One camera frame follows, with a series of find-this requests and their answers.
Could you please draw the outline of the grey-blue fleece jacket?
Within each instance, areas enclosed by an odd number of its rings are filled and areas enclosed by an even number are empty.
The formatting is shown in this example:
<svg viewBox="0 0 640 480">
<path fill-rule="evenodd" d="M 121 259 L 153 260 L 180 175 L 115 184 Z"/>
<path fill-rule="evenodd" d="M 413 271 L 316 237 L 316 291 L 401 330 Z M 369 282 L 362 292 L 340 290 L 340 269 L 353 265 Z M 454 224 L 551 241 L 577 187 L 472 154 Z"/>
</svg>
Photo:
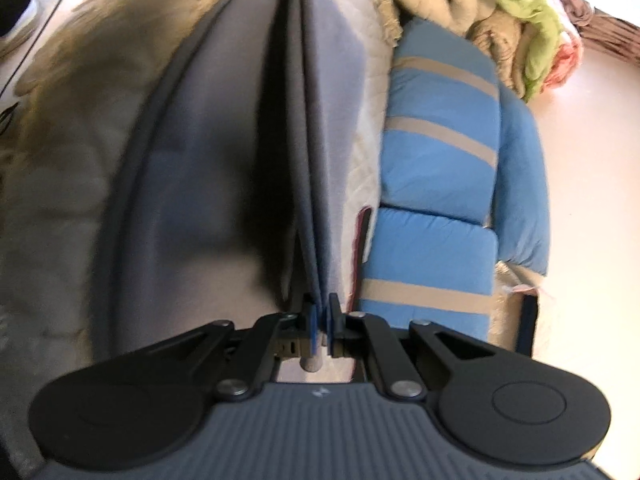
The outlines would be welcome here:
<svg viewBox="0 0 640 480">
<path fill-rule="evenodd" d="M 367 55 L 336 0 L 220 0 L 144 100 L 96 243 L 97 361 L 341 289 Z"/>
</svg>

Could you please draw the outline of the right blue striped pillow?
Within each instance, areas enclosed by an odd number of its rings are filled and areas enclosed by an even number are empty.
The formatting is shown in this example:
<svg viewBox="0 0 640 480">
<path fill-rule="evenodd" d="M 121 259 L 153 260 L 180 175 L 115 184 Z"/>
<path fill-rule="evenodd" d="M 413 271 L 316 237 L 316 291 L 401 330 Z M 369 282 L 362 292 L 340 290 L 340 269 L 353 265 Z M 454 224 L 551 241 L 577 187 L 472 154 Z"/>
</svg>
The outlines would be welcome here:
<svg viewBox="0 0 640 480">
<path fill-rule="evenodd" d="M 382 208 L 358 308 L 393 328 L 427 320 L 486 340 L 496 260 L 497 237 L 490 229 Z"/>
</svg>

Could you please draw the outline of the blue striped pillow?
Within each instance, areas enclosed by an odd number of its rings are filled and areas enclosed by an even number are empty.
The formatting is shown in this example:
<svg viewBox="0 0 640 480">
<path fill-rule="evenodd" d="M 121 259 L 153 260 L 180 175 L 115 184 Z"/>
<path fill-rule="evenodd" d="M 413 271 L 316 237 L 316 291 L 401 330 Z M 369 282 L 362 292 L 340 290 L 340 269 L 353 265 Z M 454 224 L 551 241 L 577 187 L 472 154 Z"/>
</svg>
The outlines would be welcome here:
<svg viewBox="0 0 640 480">
<path fill-rule="evenodd" d="M 382 203 L 482 224 L 500 136 L 495 63 L 416 18 L 394 52 L 381 153 Z"/>
<path fill-rule="evenodd" d="M 497 237 L 490 229 L 382 208 L 358 308 L 393 328 L 427 320 L 486 340 L 496 260 Z"/>
</svg>

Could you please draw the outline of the left blue striped pillow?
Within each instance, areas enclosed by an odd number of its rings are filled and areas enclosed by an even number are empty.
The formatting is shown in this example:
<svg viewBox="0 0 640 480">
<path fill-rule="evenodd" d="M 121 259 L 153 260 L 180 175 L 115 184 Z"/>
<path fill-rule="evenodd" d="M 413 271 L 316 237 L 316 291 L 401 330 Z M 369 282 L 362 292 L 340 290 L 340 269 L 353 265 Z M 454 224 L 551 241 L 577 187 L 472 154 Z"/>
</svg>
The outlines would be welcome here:
<svg viewBox="0 0 640 480">
<path fill-rule="evenodd" d="M 482 224 L 500 136 L 495 63 L 416 18 L 394 52 L 381 153 L 382 203 Z"/>
</svg>

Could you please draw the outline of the pink fabric item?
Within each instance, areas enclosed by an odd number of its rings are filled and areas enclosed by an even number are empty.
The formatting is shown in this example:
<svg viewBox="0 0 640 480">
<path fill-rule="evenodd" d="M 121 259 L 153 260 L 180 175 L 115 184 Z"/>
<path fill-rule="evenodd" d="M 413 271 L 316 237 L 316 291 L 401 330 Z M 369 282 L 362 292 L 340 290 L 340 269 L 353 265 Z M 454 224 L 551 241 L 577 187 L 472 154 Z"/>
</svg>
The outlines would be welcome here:
<svg viewBox="0 0 640 480">
<path fill-rule="evenodd" d="M 559 49 L 555 53 L 551 70 L 544 78 L 542 90 L 551 90 L 563 87 L 582 64 L 584 57 L 584 44 L 582 37 L 574 28 L 565 29 L 561 35 Z"/>
</svg>

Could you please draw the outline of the beige folded comforter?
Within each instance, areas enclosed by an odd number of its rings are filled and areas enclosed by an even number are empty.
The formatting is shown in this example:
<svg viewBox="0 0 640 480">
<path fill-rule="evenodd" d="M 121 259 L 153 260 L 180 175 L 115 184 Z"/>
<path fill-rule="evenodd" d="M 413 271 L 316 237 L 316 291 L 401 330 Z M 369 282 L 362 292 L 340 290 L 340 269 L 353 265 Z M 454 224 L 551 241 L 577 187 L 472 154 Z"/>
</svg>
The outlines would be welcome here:
<svg viewBox="0 0 640 480">
<path fill-rule="evenodd" d="M 525 25 L 502 10 L 496 0 L 374 0 L 393 46 L 404 18 L 423 18 L 469 39 L 497 65 L 500 80 L 525 96 Z"/>
</svg>

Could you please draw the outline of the green blanket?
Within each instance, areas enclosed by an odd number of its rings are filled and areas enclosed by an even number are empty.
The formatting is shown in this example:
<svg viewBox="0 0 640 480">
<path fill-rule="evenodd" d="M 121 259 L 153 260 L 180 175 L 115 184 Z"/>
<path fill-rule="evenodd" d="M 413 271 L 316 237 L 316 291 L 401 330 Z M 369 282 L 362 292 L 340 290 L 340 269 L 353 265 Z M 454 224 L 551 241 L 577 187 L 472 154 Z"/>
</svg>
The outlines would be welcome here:
<svg viewBox="0 0 640 480">
<path fill-rule="evenodd" d="M 496 0 L 498 6 L 525 25 L 533 27 L 533 38 L 522 68 L 524 100 L 534 98 L 549 75 L 564 26 L 549 0 Z"/>
</svg>

